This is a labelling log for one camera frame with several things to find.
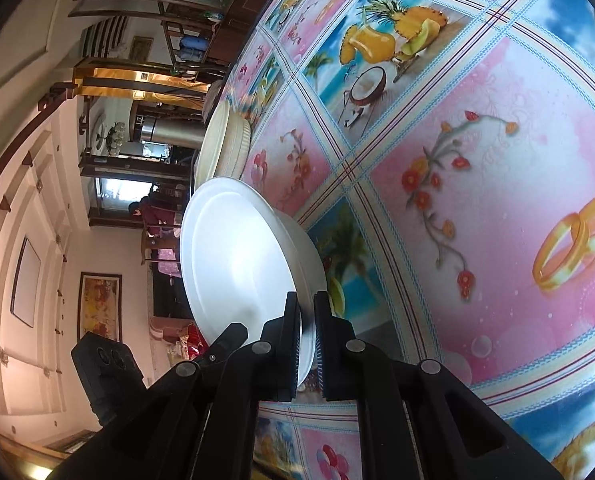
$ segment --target picture frame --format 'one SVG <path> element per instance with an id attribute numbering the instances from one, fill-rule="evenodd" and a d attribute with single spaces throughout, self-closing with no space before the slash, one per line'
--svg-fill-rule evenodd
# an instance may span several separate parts
<path id="1" fill-rule="evenodd" d="M 78 341 L 86 332 L 122 342 L 121 274 L 80 273 Z"/>
<path id="2" fill-rule="evenodd" d="M 133 36 L 131 41 L 131 48 L 129 50 L 129 59 L 140 63 L 148 60 L 148 55 L 151 53 L 153 46 L 153 38 L 145 36 Z"/>
<path id="3" fill-rule="evenodd" d="M 11 314 L 29 328 L 35 319 L 35 300 L 40 284 L 42 261 L 27 237 L 20 247 L 15 267 L 14 287 L 11 293 Z"/>

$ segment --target person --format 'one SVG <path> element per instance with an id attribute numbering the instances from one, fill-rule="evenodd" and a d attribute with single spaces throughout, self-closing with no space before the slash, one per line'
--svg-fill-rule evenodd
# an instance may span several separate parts
<path id="1" fill-rule="evenodd" d="M 175 225 L 175 211 L 153 206 L 148 196 L 143 197 L 140 202 L 130 203 L 129 213 L 141 216 L 144 223 L 150 226 L 147 230 L 153 236 L 160 236 L 167 226 Z"/>

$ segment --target printed pineapple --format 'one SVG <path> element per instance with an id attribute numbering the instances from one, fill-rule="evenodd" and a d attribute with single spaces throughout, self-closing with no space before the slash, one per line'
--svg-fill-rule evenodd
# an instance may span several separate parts
<path id="1" fill-rule="evenodd" d="M 447 24 L 446 17 L 428 7 L 404 7 L 399 0 L 371 0 L 366 6 L 367 18 L 378 23 L 393 23 L 395 31 L 412 40 L 422 30 L 425 20 L 433 20 L 440 27 Z"/>

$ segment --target white plate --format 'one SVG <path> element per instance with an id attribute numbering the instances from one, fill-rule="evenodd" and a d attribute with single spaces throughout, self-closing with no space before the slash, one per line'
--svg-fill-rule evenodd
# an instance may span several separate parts
<path id="1" fill-rule="evenodd" d="M 298 384 L 315 357 L 313 295 L 326 290 L 324 267 L 302 228 L 251 187 L 227 177 L 203 184 L 182 220 L 180 267 L 193 317 L 209 344 L 232 322 L 257 341 L 284 314 L 287 292 L 301 308 Z"/>

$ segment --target blue sky print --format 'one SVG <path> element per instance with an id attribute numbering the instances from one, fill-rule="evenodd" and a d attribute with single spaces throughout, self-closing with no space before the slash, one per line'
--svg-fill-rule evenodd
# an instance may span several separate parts
<path id="1" fill-rule="evenodd" d="M 564 480 L 583 480 L 595 467 L 595 381 L 507 422 L 551 461 Z"/>
<path id="2" fill-rule="evenodd" d="M 595 10 L 587 0 L 537 0 L 526 17 L 595 67 Z"/>

